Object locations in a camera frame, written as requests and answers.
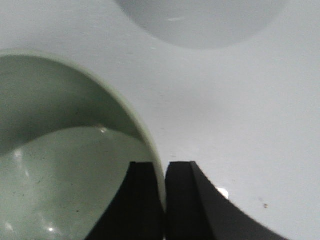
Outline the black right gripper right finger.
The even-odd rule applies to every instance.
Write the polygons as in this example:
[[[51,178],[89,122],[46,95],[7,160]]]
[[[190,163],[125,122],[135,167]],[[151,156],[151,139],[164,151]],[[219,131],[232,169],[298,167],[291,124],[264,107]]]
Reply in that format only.
[[[282,240],[227,200],[196,162],[171,162],[165,177],[168,240]]]

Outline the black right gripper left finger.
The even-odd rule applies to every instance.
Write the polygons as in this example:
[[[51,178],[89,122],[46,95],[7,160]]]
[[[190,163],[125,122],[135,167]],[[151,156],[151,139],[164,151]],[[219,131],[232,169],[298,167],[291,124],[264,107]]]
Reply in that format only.
[[[116,196],[87,240],[162,240],[164,209],[153,163],[131,162]]]

